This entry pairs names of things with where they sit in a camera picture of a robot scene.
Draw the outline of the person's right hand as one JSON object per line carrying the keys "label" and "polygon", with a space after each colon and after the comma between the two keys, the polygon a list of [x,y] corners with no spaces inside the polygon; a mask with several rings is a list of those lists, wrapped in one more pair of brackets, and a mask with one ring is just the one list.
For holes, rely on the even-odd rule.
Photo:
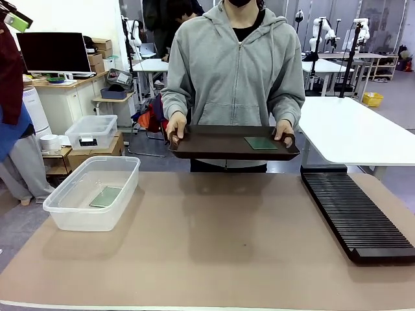
{"label": "person's right hand", "polygon": [[186,124],[187,119],[183,113],[177,111],[171,115],[166,127],[170,143],[178,144],[184,138]]}

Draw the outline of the person's left hand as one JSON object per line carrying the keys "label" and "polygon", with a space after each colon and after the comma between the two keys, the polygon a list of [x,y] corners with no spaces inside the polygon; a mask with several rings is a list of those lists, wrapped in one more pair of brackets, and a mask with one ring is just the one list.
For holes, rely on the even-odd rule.
{"label": "person's left hand", "polygon": [[294,138],[294,130],[288,120],[280,120],[276,123],[275,141],[282,141],[286,148],[289,148]]}

